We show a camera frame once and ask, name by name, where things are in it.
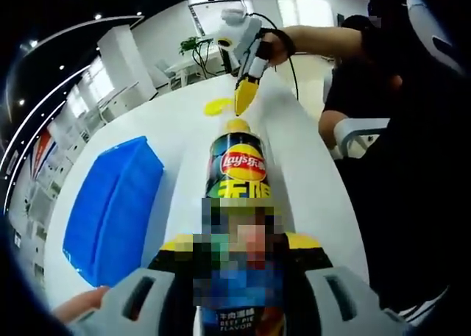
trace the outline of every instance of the person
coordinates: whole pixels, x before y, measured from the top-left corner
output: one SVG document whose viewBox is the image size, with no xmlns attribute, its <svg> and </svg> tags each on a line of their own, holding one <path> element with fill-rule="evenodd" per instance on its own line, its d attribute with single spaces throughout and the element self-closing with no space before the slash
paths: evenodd
<svg viewBox="0 0 471 336">
<path fill-rule="evenodd" d="M 435 11 L 453 26 L 446 8 Z M 448 149 L 456 146 L 453 134 L 460 133 L 457 119 L 463 95 L 469 94 L 467 79 L 404 45 L 407 38 L 396 38 L 394 30 L 290 26 L 284 32 L 297 51 L 373 61 L 385 73 L 401 76 L 387 129 L 361 159 L 336 165 L 381 304 L 404 310 L 436 298 L 458 273 L 452 256 L 459 251 L 455 225 L 462 201 L 456 180 L 462 167 Z M 271 65 L 288 59 L 278 37 L 265 40 L 274 46 Z M 447 145 L 438 149 L 440 144 Z"/>
<path fill-rule="evenodd" d="M 350 16 L 342 27 L 358 31 L 374 28 L 362 15 Z M 319 119 L 319 134 L 325 145 L 330 150 L 336 146 L 334 129 L 346 118 L 390 118 L 401 85 L 400 76 L 385 74 L 372 61 L 355 57 L 339 60 Z"/>
</svg>

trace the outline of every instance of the white table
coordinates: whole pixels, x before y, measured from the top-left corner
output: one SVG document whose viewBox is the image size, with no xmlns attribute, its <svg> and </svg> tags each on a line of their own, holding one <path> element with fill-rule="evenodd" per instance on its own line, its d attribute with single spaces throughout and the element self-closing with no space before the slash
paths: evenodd
<svg viewBox="0 0 471 336">
<path fill-rule="evenodd" d="M 201 48 L 201 55 L 203 58 L 206 60 L 206 48 L 207 46 L 204 45 L 203 48 Z M 219 51 L 219 48 L 217 46 L 211 46 L 209 49 L 208 53 L 208 62 L 211 60 L 220 58 L 221 52 Z M 191 51 L 187 51 L 185 53 L 185 56 L 179 61 L 178 63 L 172 65 L 170 68 L 165 70 L 165 73 L 176 73 L 178 75 L 178 78 L 182 80 L 182 87 L 185 87 L 188 82 L 188 69 L 191 67 L 194 67 L 196 63 L 193 60 L 193 54 Z"/>
<path fill-rule="evenodd" d="M 166 167 L 149 222 L 143 265 L 163 241 L 201 232 L 209 150 L 221 126 L 219 118 L 205 117 L 202 110 L 208 101 L 233 96 L 235 83 L 224 75 L 168 93 L 117 118 L 91 138 L 52 213 L 44 259 L 46 295 L 52 307 L 91 288 L 65 259 L 62 245 L 76 195 L 104 150 L 146 135 Z M 317 237 L 334 265 L 345 265 L 368 282 L 355 214 L 316 122 L 271 70 L 244 116 L 268 148 L 269 178 L 273 195 L 283 206 L 286 229 Z"/>
</svg>

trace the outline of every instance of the lay's chips canister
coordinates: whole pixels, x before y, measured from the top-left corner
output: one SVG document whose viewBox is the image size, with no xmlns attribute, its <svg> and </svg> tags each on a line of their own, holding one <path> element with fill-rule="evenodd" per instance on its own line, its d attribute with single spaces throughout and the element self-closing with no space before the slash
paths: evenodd
<svg viewBox="0 0 471 336">
<path fill-rule="evenodd" d="M 226 131 L 211 147 L 206 197 L 271 197 L 260 138 L 240 118 L 228 121 Z"/>
</svg>

